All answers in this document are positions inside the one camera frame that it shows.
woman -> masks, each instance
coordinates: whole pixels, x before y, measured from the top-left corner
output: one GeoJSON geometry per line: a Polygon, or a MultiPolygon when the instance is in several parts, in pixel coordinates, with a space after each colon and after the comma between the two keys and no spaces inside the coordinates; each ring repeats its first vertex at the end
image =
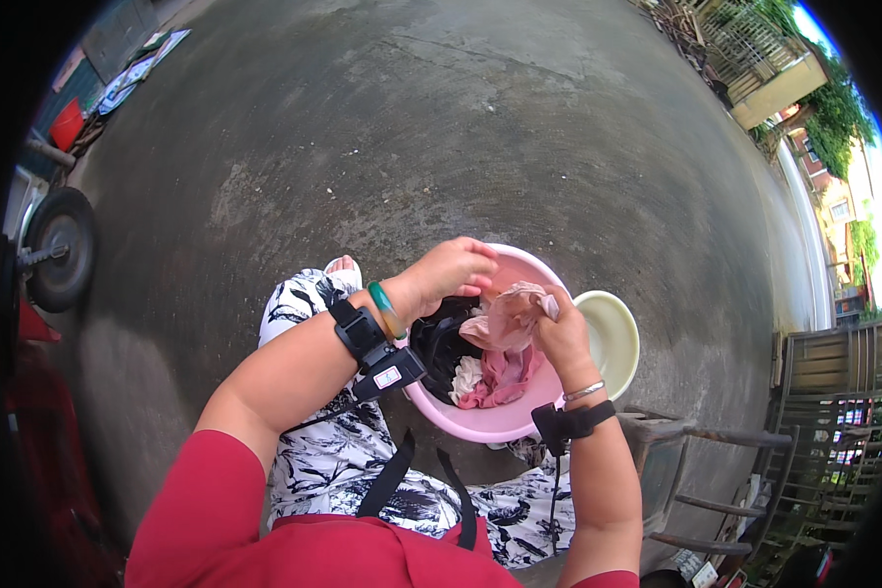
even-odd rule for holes
{"type": "MultiPolygon", "coordinates": [[[[495,270],[489,246],[460,237],[381,285],[401,322],[410,324],[445,296],[479,295],[495,270]]],[[[481,517],[471,545],[463,541],[458,493],[413,469],[378,516],[356,516],[396,451],[376,402],[282,434],[354,402],[357,364],[326,309],[348,297],[388,334],[361,286],[347,256],[275,289],[259,349],[212,394],[138,529],[129,585],[518,585],[506,568],[551,554],[557,464],[542,460],[534,441],[511,449],[531,466],[541,464],[516,480],[467,488],[481,517]],[[269,473],[272,530],[259,541],[269,473]]],[[[539,320],[534,342],[566,394],[591,390],[601,375],[588,353],[584,318],[562,288],[546,289],[560,313],[558,321],[539,320]]],[[[567,409],[605,400],[599,389],[567,409]]],[[[555,515],[558,547],[568,549],[558,585],[637,586],[640,489],[617,419],[574,440],[570,465],[555,515]]]]}

white sandal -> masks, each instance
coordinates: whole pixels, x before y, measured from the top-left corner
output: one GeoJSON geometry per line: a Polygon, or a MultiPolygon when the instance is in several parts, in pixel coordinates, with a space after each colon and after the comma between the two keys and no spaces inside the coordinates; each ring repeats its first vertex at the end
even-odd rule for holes
{"type": "Polygon", "coordinates": [[[363,289],[363,271],[360,269],[359,264],[356,262],[356,260],[353,260],[353,269],[339,269],[336,272],[329,271],[330,268],[333,267],[333,265],[341,259],[343,259],[342,255],[332,260],[323,268],[323,273],[329,276],[331,279],[338,279],[346,286],[353,288],[353,292],[359,292],[363,289]]]}

black cable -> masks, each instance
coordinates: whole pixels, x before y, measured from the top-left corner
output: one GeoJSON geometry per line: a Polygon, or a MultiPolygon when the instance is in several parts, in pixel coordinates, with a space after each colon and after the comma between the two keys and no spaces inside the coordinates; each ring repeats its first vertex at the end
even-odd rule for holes
{"type": "Polygon", "coordinates": [[[562,474],[562,461],[556,457],[556,484],[552,488],[552,506],[549,508],[549,534],[552,536],[552,555],[559,555],[559,533],[556,531],[556,500],[559,498],[559,476],[562,474]]]}
{"type": "Polygon", "coordinates": [[[290,429],[284,431],[282,433],[282,435],[287,435],[288,433],[293,433],[294,431],[299,431],[300,429],[303,429],[304,427],[309,427],[310,425],[317,424],[318,422],[324,422],[325,420],[329,420],[330,418],[339,417],[344,412],[350,412],[351,410],[353,410],[353,408],[359,407],[360,405],[363,404],[363,402],[355,402],[350,406],[343,406],[340,410],[335,410],[334,412],[331,412],[328,415],[324,415],[322,417],[317,417],[314,420],[308,420],[307,422],[302,422],[301,424],[297,425],[296,427],[291,427],[290,429]]]}

floral pants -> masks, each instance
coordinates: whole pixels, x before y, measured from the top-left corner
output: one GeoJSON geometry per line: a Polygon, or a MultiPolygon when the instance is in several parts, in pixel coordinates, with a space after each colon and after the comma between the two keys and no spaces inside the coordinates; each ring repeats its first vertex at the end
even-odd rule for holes
{"type": "MultiPolygon", "coordinates": [[[[352,294],[339,278],[306,269],[278,284],[261,317],[259,346],[352,294]]],[[[324,416],[356,402],[353,382],[308,418],[324,416]]],[[[486,517],[494,558],[507,568],[522,568],[552,555],[549,508],[556,459],[541,441],[523,438],[507,447],[530,470],[497,484],[467,487],[479,516],[486,517]]],[[[377,401],[360,404],[330,420],[282,435],[271,467],[268,526],[281,516],[355,515],[383,465],[395,453],[377,401]]],[[[575,531],[567,457],[562,460],[555,521],[558,548],[567,549],[575,531]]],[[[441,537],[461,518],[457,492],[436,478],[410,469],[379,518],[399,527],[441,537]]]]}

pink plastic basin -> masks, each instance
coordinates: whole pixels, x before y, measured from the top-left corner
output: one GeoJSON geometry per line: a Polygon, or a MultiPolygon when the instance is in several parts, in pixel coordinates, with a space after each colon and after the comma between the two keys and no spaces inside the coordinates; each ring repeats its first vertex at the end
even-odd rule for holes
{"type": "MultiPolygon", "coordinates": [[[[565,288],[555,272],[534,255],[509,245],[491,243],[490,246],[499,253],[493,291],[502,292],[521,279],[565,288]]],[[[405,392],[421,414],[438,428],[477,443],[505,443],[525,437],[536,430],[530,414],[533,408],[545,403],[554,403],[557,407],[564,404],[562,384],[548,361],[536,371],[523,397],[504,406],[462,410],[436,399],[421,382],[406,386],[405,392]]]]}

